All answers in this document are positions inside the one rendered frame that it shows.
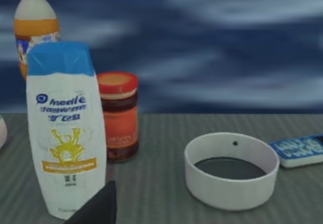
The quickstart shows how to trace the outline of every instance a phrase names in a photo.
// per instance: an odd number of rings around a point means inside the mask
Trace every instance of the round white container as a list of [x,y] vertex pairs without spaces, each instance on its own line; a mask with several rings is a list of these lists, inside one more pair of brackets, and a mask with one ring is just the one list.
[[[195,164],[214,157],[232,157],[250,162],[265,176],[249,180],[230,180],[209,175]],[[276,152],[265,142],[236,133],[211,133],[193,139],[185,148],[185,179],[197,199],[224,210],[247,210],[271,197],[279,169]]]
[[3,147],[7,140],[7,127],[4,119],[0,115],[0,149]]

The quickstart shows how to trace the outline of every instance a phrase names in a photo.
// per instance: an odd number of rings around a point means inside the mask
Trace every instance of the blurry blue backdrop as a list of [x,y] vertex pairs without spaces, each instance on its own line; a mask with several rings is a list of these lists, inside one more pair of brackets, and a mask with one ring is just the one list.
[[[323,0],[48,0],[98,73],[140,78],[144,112],[323,109]],[[0,0],[0,111],[26,110],[13,16]]]

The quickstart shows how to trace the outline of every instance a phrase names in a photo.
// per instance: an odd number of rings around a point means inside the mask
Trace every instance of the gray wooden table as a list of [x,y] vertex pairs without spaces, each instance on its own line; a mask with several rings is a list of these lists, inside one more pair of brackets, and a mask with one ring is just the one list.
[[[0,223],[62,224],[47,213],[36,179],[25,114],[4,114],[10,140],[0,152]],[[132,161],[110,165],[117,181],[117,224],[319,224],[323,164],[281,169],[265,205],[226,212],[192,197],[185,186],[186,144],[210,132],[238,132],[264,141],[323,132],[322,115],[143,115]]]

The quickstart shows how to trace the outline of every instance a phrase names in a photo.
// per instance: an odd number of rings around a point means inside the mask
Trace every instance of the glass jar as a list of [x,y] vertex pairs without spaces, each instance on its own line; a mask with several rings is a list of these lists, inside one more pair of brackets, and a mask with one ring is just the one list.
[[138,151],[138,78],[125,72],[97,75],[108,161],[125,161]]

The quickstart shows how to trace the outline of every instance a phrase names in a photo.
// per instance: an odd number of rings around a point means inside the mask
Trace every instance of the yellow splash graphic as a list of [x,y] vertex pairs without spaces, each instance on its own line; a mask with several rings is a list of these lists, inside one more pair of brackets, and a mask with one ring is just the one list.
[[42,161],[43,170],[53,174],[75,174],[84,171],[93,170],[97,167],[96,157],[79,160],[84,151],[79,144],[80,128],[72,128],[72,135],[60,135],[57,130],[51,130],[51,134],[57,139],[58,145],[50,148],[50,153],[58,162]]
[[59,135],[57,130],[51,130],[52,135],[58,140],[59,145],[55,149],[50,148],[51,155],[56,158],[60,164],[66,162],[77,162],[79,156],[84,151],[83,146],[79,144],[80,129],[73,128],[73,135]]

